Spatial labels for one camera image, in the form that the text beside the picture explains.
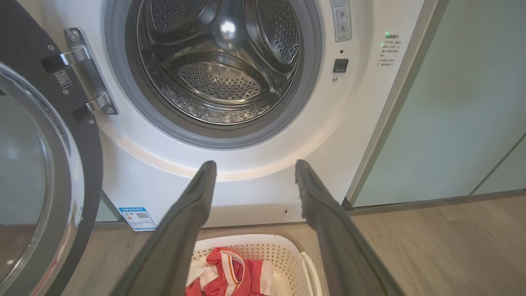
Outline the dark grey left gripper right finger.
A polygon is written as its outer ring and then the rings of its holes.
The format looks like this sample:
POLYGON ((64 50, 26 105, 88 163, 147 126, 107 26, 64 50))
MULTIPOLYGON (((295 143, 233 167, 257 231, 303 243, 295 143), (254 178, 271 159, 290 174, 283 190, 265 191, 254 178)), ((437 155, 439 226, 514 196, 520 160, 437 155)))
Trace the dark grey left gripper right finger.
POLYGON ((295 163, 302 216, 318 237, 332 296, 402 296, 380 257, 305 160, 295 163))

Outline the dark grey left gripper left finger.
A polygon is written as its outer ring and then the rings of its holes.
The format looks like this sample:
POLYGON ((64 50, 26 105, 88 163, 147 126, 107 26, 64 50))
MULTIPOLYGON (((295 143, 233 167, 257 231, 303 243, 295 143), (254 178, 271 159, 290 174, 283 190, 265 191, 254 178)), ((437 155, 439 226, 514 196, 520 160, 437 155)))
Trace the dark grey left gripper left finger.
POLYGON ((216 163, 203 163, 113 288, 113 296, 185 294, 197 236, 212 208, 216 176, 216 163))

